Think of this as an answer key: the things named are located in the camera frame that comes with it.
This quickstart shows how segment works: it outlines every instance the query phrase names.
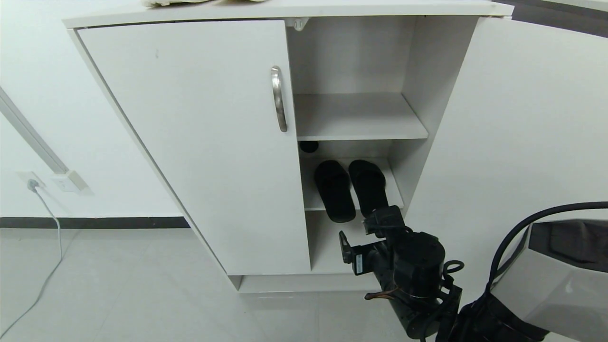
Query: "electrical outlet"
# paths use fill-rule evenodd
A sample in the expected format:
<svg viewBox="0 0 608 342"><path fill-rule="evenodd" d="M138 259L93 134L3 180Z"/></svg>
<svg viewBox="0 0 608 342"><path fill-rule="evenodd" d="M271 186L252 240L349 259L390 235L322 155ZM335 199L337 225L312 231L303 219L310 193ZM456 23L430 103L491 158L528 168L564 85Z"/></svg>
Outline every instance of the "electrical outlet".
<svg viewBox="0 0 608 342"><path fill-rule="evenodd" d="M29 180L35 180L38 182L40 187L45 187L44 182L42 182L40 178L32 171L17 171L16 173L25 184L27 184Z"/></svg>
<svg viewBox="0 0 608 342"><path fill-rule="evenodd" d="M50 178L61 191L80 192L86 188L85 181L74 170L70 170L62 175L52 175Z"/></svg>

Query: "cabinet top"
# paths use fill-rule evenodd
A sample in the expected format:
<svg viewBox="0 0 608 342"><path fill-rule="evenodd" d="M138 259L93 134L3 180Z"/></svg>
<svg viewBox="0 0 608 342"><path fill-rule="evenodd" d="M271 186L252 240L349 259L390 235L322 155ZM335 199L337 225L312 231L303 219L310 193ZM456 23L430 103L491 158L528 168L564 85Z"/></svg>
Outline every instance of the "cabinet top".
<svg viewBox="0 0 608 342"><path fill-rule="evenodd" d="M63 20L71 28L184 20L315 16L483 15L510 16L513 6L489 0L214 0L148 9L139 3Z"/></svg>

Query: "cabinet shelf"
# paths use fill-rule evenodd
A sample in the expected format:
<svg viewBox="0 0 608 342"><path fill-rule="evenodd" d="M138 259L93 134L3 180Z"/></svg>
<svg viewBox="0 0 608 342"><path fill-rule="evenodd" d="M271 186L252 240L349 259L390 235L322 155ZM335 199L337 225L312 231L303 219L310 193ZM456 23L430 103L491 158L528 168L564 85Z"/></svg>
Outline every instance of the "cabinet shelf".
<svg viewBox="0 0 608 342"><path fill-rule="evenodd" d="M308 248L313 274L353 274L352 265L342 261L338 233L344 231L351 246L380 241L375 235L365 235L364 217L360 211L354 220L336 223L321 211L306 212Z"/></svg>
<svg viewBox="0 0 608 342"><path fill-rule="evenodd" d="M294 106L299 141L429 136L398 92L294 95Z"/></svg>
<svg viewBox="0 0 608 342"><path fill-rule="evenodd" d="M403 208L403 199L401 198L401 194L399 193L399 189L397 188L397 183L395 181L395 177L393 176L393 172L390 170L389 162L386 159L382 158L344 158L344 159L336 159L345 170L348 171L348 166L355 159L364 159L369 162L376 164L380 170L382 170L384 174L384 178L386 179L386 197L389 200L389 204L392 206L398 206L399 208ZM321 195L319 195L319 191L317 190L317 186L314 184L314 171L317 169L317 166L323 162L325 159L301 159L300 160L300 169L302 175L302 192L304 196L304 209L307 211L324 211L325 206L323 205L323 200L321 200ZM350 195L353 199L354 207L357 210L361 210L361 206L359 205L359 200L357 199L357 194L354 192L354 188L351 184L350 186Z"/></svg>

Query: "power cord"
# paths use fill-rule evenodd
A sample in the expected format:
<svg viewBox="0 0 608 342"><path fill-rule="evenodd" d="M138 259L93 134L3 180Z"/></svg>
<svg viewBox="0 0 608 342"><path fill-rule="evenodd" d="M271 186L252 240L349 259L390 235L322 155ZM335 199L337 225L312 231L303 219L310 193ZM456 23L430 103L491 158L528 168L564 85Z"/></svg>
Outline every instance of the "power cord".
<svg viewBox="0 0 608 342"><path fill-rule="evenodd" d="M57 220L57 218L55 217L55 215L53 215L53 212L50 211L49 206L46 205L46 202L44 201L44 199L42 198L42 196L38 193L38 190L36 190L37 187L40 187L40 184L38 184L37 181L35 181L35 180L29 180L27 182L27 188L30 189L30 191L32 191L33 193L35 193L38 196L38 198L40 198L40 200L42 201L42 204L44 205L44 207L46 208L46 210L53 217L53 220L55 220L55 223L57 224L57 239L59 241L59 262L57 263L57 265L55 266L55 268L53 268L53 270L49 273L48 277L46 277L46 280L42 284L42 288L40 289L40 293L38 294L38 297L36 298L36 301L34 301L34 303L24 313L22 313L21 316L19 316L19 318L17 318L11 325L9 325L8 328L6 328L6 330L2 333L2 335L0 335L0 340L2 339L2 337L4 337L4 335L6 335L7 332L9 332L9 330L21 318L23 318L23 316L25 316L28 312L30 312L30 310L32 310L36 306L36 304L38 303L38 301L40 300L40 298L42 298L42 294L44 293L44 289L46 288L46 285L49 283L50 278L53 276L53 274L55 273L55 271L57 270L57 268L59 267L59 265L61 265L61 262L63 261L63 248L61 247L61 225L59 224L59 220Z"/></svg>

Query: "white wall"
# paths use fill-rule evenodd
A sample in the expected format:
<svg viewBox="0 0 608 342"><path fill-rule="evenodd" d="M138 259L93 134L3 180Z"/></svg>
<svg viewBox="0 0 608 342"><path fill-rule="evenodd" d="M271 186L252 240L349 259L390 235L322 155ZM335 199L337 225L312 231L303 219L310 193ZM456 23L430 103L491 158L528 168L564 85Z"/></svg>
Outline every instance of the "white wall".
<svg viewBox="0 0 608 342"><path fill-rule="evenodd" d="M62 217L181 215L101 94L61 19L135 0L2 0L0 85L92 195L65 193L0 116L0 215L47 216L15 171L46 183Z"/></svg>

